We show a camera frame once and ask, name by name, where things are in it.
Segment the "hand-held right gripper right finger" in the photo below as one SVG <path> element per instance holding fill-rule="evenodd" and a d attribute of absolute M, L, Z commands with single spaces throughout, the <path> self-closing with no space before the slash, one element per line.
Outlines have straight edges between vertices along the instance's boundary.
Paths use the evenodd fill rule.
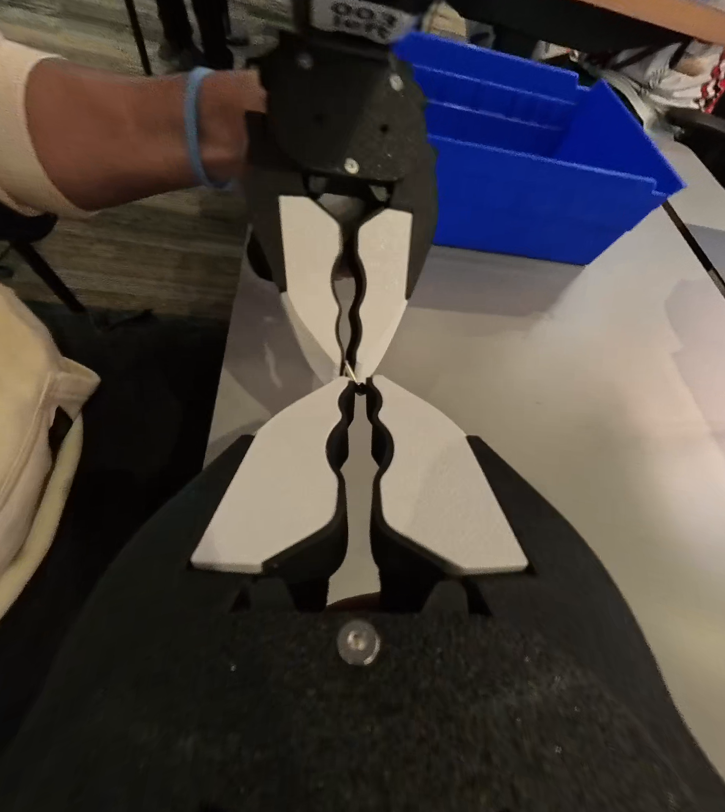
<path fill-rule="evenodd" d="M 528 558 L 465 431 L 383 375 L 365 394 L 380 606 L 418 612 L 441 582 L 524 572 Z"/>

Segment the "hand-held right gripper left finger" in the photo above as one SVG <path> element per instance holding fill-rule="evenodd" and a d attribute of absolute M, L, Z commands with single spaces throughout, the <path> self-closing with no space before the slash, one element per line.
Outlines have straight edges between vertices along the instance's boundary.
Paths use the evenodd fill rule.
<path fill-rule="evenodd" d="M 249 439 L 190 566 L 252 582 L 277 579 L 300 610 L 325 610 L 349 545 L 342 468 L 350 424 L 345 377 L 267 421 Z"/>

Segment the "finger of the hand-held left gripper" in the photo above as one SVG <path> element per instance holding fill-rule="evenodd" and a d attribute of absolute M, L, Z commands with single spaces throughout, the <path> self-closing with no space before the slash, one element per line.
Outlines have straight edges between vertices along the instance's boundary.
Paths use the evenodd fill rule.
<path fill-rule="evenodd" d="M 346 349 L 356 381 L 367 381 L 376 372 L 406 310 L 412 223 L 412 214 L 384 208 L 357 230 Z"/>
<path fill-rule="evenodd" d="M 307 197 L 280 196 L 280 233 L 286 289 L 280 294 L 297 343 L 317 380 L 341 376 L 341 308 L 333 272 L 343 248 L 341 226 Z"/>

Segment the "blue plastic parts bin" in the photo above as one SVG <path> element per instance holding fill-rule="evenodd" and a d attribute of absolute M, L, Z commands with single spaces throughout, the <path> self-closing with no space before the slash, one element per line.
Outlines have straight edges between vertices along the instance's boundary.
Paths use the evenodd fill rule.
<path fill-rule="evenodd" d="M 605 81 L 413 32 L 436 151 L 434 244 L 587 265 L 685 183 Z"/>

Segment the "person's left forearm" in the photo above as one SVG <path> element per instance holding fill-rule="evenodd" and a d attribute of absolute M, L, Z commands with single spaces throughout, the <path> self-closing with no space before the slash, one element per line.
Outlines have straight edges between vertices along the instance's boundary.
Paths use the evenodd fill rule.
<path fill-rule="evenodd" d="M 0 31 L 0 204 L 82 218 L 194 186 L 183 88 L 89 70 Z"/>

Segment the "person's left hand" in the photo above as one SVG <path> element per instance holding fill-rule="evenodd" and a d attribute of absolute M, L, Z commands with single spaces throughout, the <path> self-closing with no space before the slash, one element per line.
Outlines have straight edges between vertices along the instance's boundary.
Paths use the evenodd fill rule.
<path fill-rule="evenodd" d="M 221 186 L 243 171 L 249 137 L 246 115 L 266 112 L 266 89 L 254 68 L 214 71 L 200 85 L 197 132 L 203 171 Z"/>

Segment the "blue wristband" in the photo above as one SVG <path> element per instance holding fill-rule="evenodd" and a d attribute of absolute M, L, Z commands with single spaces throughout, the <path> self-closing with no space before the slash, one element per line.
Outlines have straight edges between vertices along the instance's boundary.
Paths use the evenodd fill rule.
<path fill-rule="evenodd" d="M 203 164 L 203 154 L 198 132 L 199 97 L 203 87 L 203 82 L 213 72 L 213 70 L 205 66 L 195 66 L 186 75 L 182 97 L 185 151 L 192 176 L 196 181 L 197 186 L 218 191 L 227 191 L 234 187 L 235 182 L 233 180 L 215 181 L 207 174 Z"/>

